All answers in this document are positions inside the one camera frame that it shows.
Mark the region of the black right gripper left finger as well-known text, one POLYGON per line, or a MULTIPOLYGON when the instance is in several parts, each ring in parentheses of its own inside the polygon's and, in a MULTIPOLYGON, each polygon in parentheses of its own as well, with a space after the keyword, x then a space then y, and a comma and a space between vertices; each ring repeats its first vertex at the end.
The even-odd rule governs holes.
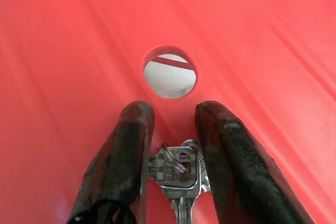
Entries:
POLYGON ((154 110, 134 101, 91 160, 69 223, 145 223, 154 110))

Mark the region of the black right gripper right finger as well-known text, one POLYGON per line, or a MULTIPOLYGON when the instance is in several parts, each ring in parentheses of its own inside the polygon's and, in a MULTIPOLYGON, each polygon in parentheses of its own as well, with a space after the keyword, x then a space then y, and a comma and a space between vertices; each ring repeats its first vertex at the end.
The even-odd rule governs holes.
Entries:
POLYGON ((219 223, 313 223, 273 158, 244 123, 217 101, 196 106, 219 223))

